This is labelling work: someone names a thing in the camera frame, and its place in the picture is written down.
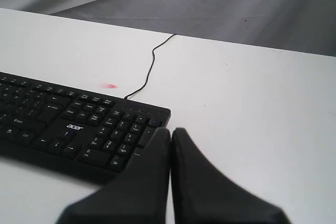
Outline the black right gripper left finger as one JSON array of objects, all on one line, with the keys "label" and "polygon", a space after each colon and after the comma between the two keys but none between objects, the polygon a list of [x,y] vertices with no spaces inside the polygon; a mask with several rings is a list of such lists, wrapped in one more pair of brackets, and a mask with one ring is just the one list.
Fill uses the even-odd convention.
[{"label": "black right gripper left finger", "polygon": [[57,223],[165,223],[171,136],[158,128],[139,157],[95,193],[67,206]]}]

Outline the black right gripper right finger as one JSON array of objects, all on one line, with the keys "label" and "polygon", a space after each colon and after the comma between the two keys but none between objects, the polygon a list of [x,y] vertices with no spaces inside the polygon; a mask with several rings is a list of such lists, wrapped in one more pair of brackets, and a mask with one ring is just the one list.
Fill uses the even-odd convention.
[{"label": "black right gripper right finger", "polygon": [[171,183],[176,223],[290,223],[281,208],[222,174],[184,128],[172,135]]}]

